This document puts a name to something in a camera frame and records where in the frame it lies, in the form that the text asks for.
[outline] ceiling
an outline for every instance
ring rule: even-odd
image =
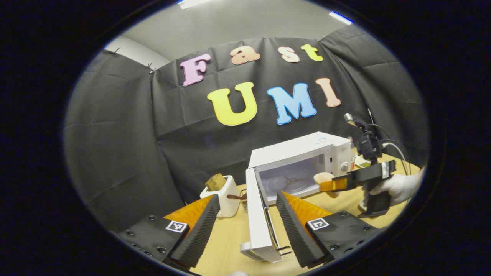
[[[321,39],[345,24],[303,0],[213,0],[159,11],[122,34],[168,60],[254,37]]]

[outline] foam letter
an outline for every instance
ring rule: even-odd
[[[181,67],[184,68],[183,86],[189,86],[203,80],[203,76],[198,74],[198,71],[204,73],[206,71],[206,63],[204,60],[210,60],[212,57],[209,54],[200,55],[192,59],[181,62]]]
[[[312,106],[310,97],[307,92],[307,84],[297,83],[293,86],[293,97],[281,87],[273,87],[266,92],[273,97],[276,109],[278,110],[278,125],[283,125],[292,121],[292,118],[286,113],[288,110],[295,119],[299,118],[300,107],[302,107],[302,117],[310,117],[317,113]]]
[[[206,97],[212,101],[213,109],[220,123],[226,126],[237,126],[249,122],[257,113],[256,100],[252,94],[253,83],[240,83],[235,86],[235,90],[240,91],[245,103],[245,110],[241,113],[234,113],[230,107],[228,88],[218,89]]]
[[[327,106],[330,108],[336,107],[341,104],[341,100],[339,100],[336,97],[336,94],[334,94],[334,90],[332,90],[331,87],[331,80],[328,78],[321,78],[315,80],[315,83],[321,86],[322,91],[324,91],[324,95],[326,96],[327,99]]]
[[[241,46],[235,48],[230,52],[230,55],[233,55],[232,63],[236,65],[244,64],[248,61],[258,60],[261,57],[261,55],[256,53],[251,46]]]
[[[315,60],[315,61],[323,61],[324,58],[321,57],[320,55],[317,55],[317,48],[310,46],[310,44],[305,44],[300,49],[305,50],[307,52],[307,55],[309,58]]]
[[[300,61],[299,56],[297,54],[294,54],[295,51],[293,51],[293,49],[290,47],[279,47],[278,52],[280,52],[281,58],[286,60],[287,62]]]

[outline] black curtain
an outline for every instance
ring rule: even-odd
[[[318,48],[323,61],[308,57],[301,46],[310,44]],[[256,61],[235,65],[230,51],[240,46],[251,46],[261,57]],[[278,47],[290,47],[300,57],[298,63],[281,58]],[[204,79],[187,87],[179,64],[193,57],[209,54]],[[341,105],[326,106],[326,97],[315,83],[318,78],[331,79],[331,86]],[[207,99],[208,93],[230,89],[228,99],[234,112],[245,109],[244,100],[235,85],[252,82],[258,111],[246,124],[221,124]],[[293,95],[296,83],[306,83],[317,114],[292,119],[278,125],[274,100],[266,94],[269,88],[280,86]],[[204,189],[204,183],[215,173],[232,175],[239,184],[245,184],[245,170],[251,151],[256,148],[297,138],[316,131],[357,139],[361,131],[348,125],[343,118],[347,112],[370,120],[367,106],[350,75],[330,51],[316,40],[298,38],[255,38],[225,43],[167,64],[155,72],[152,80],[154,114],[158,146],[169,162],[170,171],[185,201],[194,201]]]
[[[321,45],[350,75],[374,122],[403,144],[409,162],[422,167],[429,152],[429,124],[423,99],[403,64],[355,25],[334,31]],[[388,154],[399,157],[393,148],[387,149]]]
[[[106,228],[119,232],[184,206],[156,147],[145,66],[97,55],[73,91],[63,137],[72,182]]]
[[[318,49],[314,61],[301,46]],[[235,65],[230,51],[251,46],[261,57]],[[281,58],[290,47],[297,63]],[[182,86],[182,61],[209,54],[204,79]],[[329,78],[341,105],[329,108],[316,79]],[[257,114],[225,126],[207,95],[230,89],[234,112],[245,109],[234,87],[252,82]],[[266,91],[280,86],[293,95],[306,83],[317,114],[278,125]],[[70,173],[82,199],[115,231],[147,213],[166,214],[199,199],[214,174],[245,184],[251,151],[316,131],[359,140],[361,131],[343,118],[352,113],[374,120],[403,143],[408,161],[422,166],[428,150],[427,122],[418,90],[402,64],[375,38],[346,26],[321,41],[254,38],[225,43],[179,58],[154,73],[120,55],[103,51],[82,74],[68,108],[64,135]],[[397,156],[395,151],[389,154]]]

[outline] microwave knob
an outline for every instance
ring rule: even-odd
[[[350,168],[350,163],[344,162],[343,164],[341,164],[341,171],[347,172],[349,168]]]

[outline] bottle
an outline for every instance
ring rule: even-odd
[[[350,141],[351,145],[351,163],[350,163],[350,171],[355,169],[355,151],[353,150],[355,147],[355,143],[353,143],[353,137],[347,137],[347,139]]]
[[[347,139],[350,141],[351,149],[355,148],[355,143],[353,143],[353,137],[349,136]]]

